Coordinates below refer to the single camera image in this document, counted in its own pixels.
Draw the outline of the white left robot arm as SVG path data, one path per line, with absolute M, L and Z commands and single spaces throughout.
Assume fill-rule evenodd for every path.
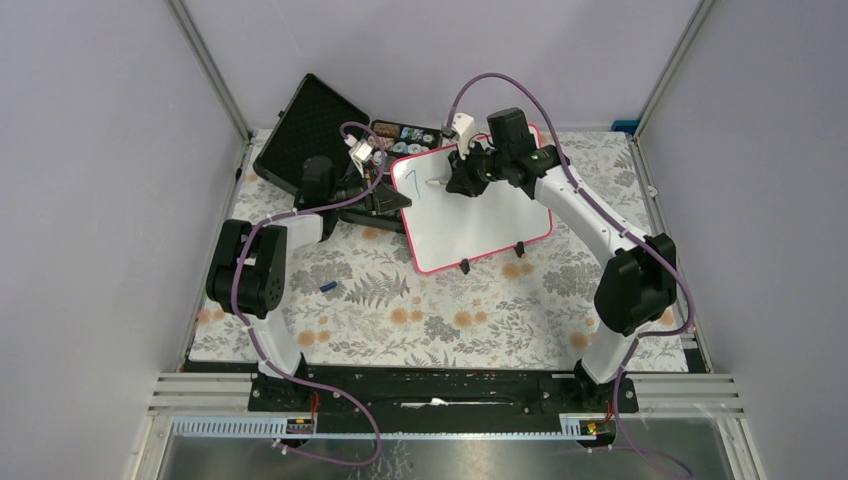
M 238 318 L 258 358 L 261 374 L 277 378 L 272 398 L 288 411 L 309 401 L 316 384 L 304 372 L 305 358 L 283 320 L 273 320 L 284 296 L 288 255 L 332 234 L 337 213 L 363 203 L 384 185 L 391 158 L 372 155 L 355 161 L 350 177 L 337 175 L 325 156 L 301 167 L 301 186 L 290 210 L 256 223 L 223 223 L 206 279 L 206 295 Z

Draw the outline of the blue marker cap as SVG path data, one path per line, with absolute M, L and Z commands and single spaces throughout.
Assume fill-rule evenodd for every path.
M 321 285 L 321 286 L 319 287 L 319 290 L 320 290 L 322 293 L 325 293 L 325 292 L 328 292 L 328 291 L 331 291 L 331 290 L 335 289 L 337 286 L 338 286 L 338 283 L 337 283 L 337 282 L 329 282 L 329 283 L 327 283 L 327 284 Z

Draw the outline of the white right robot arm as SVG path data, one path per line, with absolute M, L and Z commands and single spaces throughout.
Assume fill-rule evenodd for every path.
M 677 300 L 676 246 L 666 234 L 651 236 L 616 214 L 571 166 L 557 140 L 540 146 L 524 112 L 508 108 L 487 118 L 481 139 L 473 117 L 451 115 L 443 132 L 455 141 L 446 190 L 470 198 L 507 183 L 562 220 L 602 267 L 593 303 L 601 324 L 575 371 L 575 402 L 597 412 L 613 398 L 610 383 L 627 364 L 649 323 Z

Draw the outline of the pink framed whiteboard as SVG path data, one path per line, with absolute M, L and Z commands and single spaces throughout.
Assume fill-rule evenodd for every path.
M 402 158 L 390 168 L 395 190 L 411 199 L 401 216 L 418 272 L 431 274 L 551 234 L 552 213 L 506 182 L 490 184 L 475 198 L 426 184 L 447 180 L 448 157 L 454 152 L 455 146 L 443 146 Z

